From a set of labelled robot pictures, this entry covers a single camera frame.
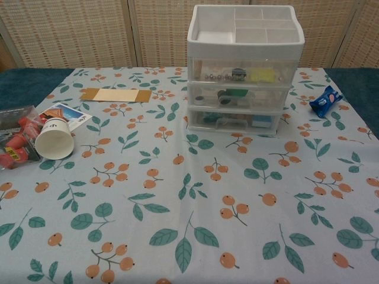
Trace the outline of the clear plastic drawer with beads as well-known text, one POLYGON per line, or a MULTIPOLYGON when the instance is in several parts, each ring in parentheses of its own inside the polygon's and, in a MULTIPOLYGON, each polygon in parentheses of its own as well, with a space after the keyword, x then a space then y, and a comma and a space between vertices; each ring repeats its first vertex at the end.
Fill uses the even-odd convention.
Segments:
POLYGON ((242 59, 188 59, 188 80, 207 84, 232 83, 240 85, 273 85, 288 86, 293 81, 298 67, 295 60, 242 60, 242 59), (249 79, 251 68, 272 68, 275 71, 275 82, 251 82, 249 79), (232 80, 232 70, 241 68, 246 70, 244 81, 232 80))

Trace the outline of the clear plastic storage drawer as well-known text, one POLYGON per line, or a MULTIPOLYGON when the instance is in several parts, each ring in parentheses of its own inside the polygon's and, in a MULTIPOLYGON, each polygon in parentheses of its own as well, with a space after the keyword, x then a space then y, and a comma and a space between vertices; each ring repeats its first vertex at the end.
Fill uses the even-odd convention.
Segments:
POLYGON ((221 115, 216 123, 205 123, 203 121, 205 111, 188 111, 188 128, 198 131, 211 131, 218 133, 243 133, 254 135, 276 135, 281 114, 268 115, 272 118, 269 128, 253 127, 254 115, 262 114, 234 114, 227 112, 216 112, 221 115))

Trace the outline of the green tape roll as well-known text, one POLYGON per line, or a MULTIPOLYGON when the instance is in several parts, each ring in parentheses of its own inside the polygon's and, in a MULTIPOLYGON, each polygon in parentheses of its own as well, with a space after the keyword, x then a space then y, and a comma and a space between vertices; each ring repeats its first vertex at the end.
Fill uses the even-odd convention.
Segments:
POLYGON ((219 90, 217 93, 217 96, 235 96, 239 98, 243 98, 246 96, 248 90, 246 89, 225 89, 225 90, 219 90))

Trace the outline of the small blue box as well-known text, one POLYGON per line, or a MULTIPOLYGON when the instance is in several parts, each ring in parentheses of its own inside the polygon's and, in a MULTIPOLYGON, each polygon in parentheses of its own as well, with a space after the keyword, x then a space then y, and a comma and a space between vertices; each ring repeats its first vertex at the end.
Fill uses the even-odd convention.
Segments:
POLYGON ((272 118, 265 115, 254 115, 252 118, 253 127, 269 128, 272 124, 272 118))

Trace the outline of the clear drawer with green item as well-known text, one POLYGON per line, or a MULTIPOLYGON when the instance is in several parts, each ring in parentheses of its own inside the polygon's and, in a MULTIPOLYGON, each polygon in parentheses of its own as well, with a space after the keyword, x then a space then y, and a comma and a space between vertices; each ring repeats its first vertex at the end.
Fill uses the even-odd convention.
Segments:
POLYGON ((197 83, 188 85, 188 99, 191 108, 210 111, 253 113, 253 112, 280 112, 284 106, 289 89, 282 87, 231 87, 207 86, 197 83), (243 98, 235 96, 217 96, 219 90, 246 89, 243 98))

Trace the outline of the yellow packet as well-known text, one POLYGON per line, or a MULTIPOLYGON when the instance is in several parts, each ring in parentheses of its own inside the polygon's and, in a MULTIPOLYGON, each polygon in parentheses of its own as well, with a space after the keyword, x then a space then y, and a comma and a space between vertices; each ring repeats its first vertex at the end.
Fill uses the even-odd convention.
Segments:
POLYGON ((249 79, 251 82, 275 82, 275 71, 272 68, 251 68, 249 79))

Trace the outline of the clear box with red items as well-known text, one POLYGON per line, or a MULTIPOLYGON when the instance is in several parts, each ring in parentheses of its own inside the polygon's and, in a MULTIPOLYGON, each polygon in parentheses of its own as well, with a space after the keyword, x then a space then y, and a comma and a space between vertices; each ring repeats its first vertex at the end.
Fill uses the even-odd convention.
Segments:
POLYGON ((32 105, 0 111, 0 170, 41 160, 34 143, 42 128, 32 105))

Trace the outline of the floral fruit print tablecloth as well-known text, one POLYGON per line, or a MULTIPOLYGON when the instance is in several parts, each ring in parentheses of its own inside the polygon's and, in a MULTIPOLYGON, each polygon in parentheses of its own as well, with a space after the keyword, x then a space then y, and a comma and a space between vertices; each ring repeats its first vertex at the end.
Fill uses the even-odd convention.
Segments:
POLYGON ((318 118, 327 86, 299 69, 275 136, 212 133, 184 68, 73 70, 36 105, 92 115, 73 154, 0 170, 0 284, 379 284, 377 112, 318 118))

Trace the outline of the brown flat cardboard piece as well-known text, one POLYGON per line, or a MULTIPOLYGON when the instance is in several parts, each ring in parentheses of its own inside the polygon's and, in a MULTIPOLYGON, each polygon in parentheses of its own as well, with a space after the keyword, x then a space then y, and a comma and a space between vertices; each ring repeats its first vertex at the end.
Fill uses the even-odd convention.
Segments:
POLYGON ((84 101, 149 102, 151 90, 86 88, 80 97, 84 101))

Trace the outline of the postcard with red building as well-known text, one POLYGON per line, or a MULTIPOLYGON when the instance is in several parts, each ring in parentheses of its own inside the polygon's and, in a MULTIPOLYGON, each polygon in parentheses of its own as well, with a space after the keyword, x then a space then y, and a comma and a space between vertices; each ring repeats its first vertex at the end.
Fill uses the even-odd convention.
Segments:
POLYGON ((61 103, 52 105, 40 113, 39 116, 43 122, 51 118, 61 118, 67 122, 71 132, 92 118, 92 115, 75 110, 61 103))

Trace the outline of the white paper cup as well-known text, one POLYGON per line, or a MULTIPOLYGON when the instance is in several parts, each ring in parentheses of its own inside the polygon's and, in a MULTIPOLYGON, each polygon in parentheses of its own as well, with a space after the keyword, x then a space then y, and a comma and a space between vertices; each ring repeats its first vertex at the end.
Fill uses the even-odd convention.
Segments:
POLYGON ((37 153, 49 160, 68 157, 74 149, 74 139, 63 118, 47 120, 34 142, 37 153))

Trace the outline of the blue snack packet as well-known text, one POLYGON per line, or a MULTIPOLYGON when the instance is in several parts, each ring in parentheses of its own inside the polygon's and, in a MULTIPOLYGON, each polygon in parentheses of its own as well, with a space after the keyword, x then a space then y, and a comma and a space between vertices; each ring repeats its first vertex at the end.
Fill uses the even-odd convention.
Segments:
POLYGON ((327 86, 317 99, 309 102, 309 105, 319 118, 323 118, 329 109, 342 98, 343 96, 338 91, 331 86, 327 86))

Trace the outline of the woven folding screen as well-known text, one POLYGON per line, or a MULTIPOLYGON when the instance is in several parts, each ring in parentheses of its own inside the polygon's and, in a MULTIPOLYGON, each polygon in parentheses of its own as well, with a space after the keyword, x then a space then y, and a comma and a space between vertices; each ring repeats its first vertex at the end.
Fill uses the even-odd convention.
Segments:
POLYGON ((198 4, 291 5, 300 66, 379 68, 379 0, 0 0, 0 72, 186 66, 198 4))

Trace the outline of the blue padded table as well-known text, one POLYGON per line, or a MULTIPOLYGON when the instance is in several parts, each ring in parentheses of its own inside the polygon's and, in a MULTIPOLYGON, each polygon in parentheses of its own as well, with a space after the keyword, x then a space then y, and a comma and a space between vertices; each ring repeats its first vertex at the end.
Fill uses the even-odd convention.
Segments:
MULTIPOLYGON (((0 109, 38 105, 73 69, 22 68, 0 73, 0 109)), ((379 111, 379 68, 327 68, 356 109, 379 111)))

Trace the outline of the white plastic drawer organizer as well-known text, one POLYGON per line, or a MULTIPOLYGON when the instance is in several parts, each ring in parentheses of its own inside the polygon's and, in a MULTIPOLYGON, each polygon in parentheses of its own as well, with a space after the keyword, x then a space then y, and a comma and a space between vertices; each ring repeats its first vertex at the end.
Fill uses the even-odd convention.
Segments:
MULTIPOLYGON (((303 29, 290 5, 196 5, 193 9, 187 37, 187 55, 201 59, 295 60, 305 43, 303 29)), ((240 85, 232 83, 207 84, 231 87, 282 87, 273 85, 240 85)), ((188 111, 210 111, 191 108, 188 111)), ((234 114, 283 114, 280 112, 253 112, 234 114)))

